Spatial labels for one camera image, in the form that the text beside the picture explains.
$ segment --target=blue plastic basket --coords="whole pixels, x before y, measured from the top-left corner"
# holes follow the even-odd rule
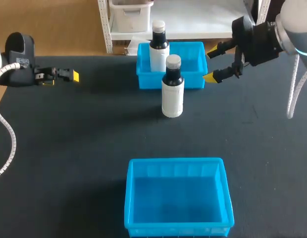
[[[227,236],[233,225],[222,159],[130,161],[125,198],[130,237]]]
[[[170,42],[170,54],[181,57],[181,74],[185,88],[204,88],[203,75],[207,74],[202,42]],[[161,89],[165,72],[151,72],[149,43],[141,43],[137,52],[137,75],[140,89]]]

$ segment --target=black table surface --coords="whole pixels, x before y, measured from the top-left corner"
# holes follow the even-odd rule
[[[209,62],[224,68],[232,55]],[[0,238],[125,238],[133,158],[220,157],[233,204],[229,237],[307,237],[307,83],[286,118],[294,59],[242,79],[185,91],[184,112],[161,115],[161,92],[140,91],[135,57],[42,57],[80,84],[8,88],[0,112],[17,153],[0,177]],[[305,68],[299,67],[299,75]],[[0,124],[0,167],[10,137]]]

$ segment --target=white cable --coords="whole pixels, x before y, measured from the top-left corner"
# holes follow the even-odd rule
[[[296,89],[293,93],[293,98],[292,98],[291,105],[290,105],[290,108],[289,108],[289,113],[287,113],[288,119],[291,119],[293,117],[294,110],[295,110],[296,103],[297,103],[297,99],[299,97],[300,91],[301,91],[304,83],[306,82],[306,80],[307,80],[307,71],[305,72],[305,74],[300,79],[300,81],[297,84]]]
[[[21,65],[19,63],[12,63],[12,64],[8,64],[5,67],[0,69],[0,77],[7,71],[12,70],[12,69],[19,69],[21,68]],[[11,126],[8,124],[8,122],[2,117],[2,115],[0,114],[0,122],[6,127],[6,129],[8,130],[10,137],[11,137],[11,151],[10,151],[10,155],[8,160],[6,161],[6,163],[4,164],[4,166],[0,169],[0,175],[2,175],[4,173],[4,171],[8,168],[8,166],[10,165],[11,161],[14,158],[15,152],[16,152],[16,136],[15,136],[15,132],[13,130],[13,128],[11,128]]]
[[[291,106],[291,103],[292,103],[294,88],[295,88],[295,85],[296,85],[296,78],[297,78],[299,61],[300,61],[300,55],[297,54],[296,59],[294,61],[294,68],[293,68],[293,73],[292,73],[290,93],[289,93],[288,106],[287,106],[287,117],[288,118],[289,118],[290,106]]]

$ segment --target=bottle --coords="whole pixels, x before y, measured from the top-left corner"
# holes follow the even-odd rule
[[[149,53],[151,72],[165,72],[169,42],[165,37],[164,21],[153,21],[153,40],[150,42]]]
[[[162,78],[162,113],[176,118],[183,112],[184,78],[181,76],[181,58],[169,55],[166,60],[166,72]]]

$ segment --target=bottle cap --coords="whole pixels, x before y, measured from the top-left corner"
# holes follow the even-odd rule
[[[178,69],[181,66],[181,58],[178,55],[169,55],[165,64],[169,69]]]
[[[162,33],[165,32],[165,23],[164,21],[153,21],[153,32]]]

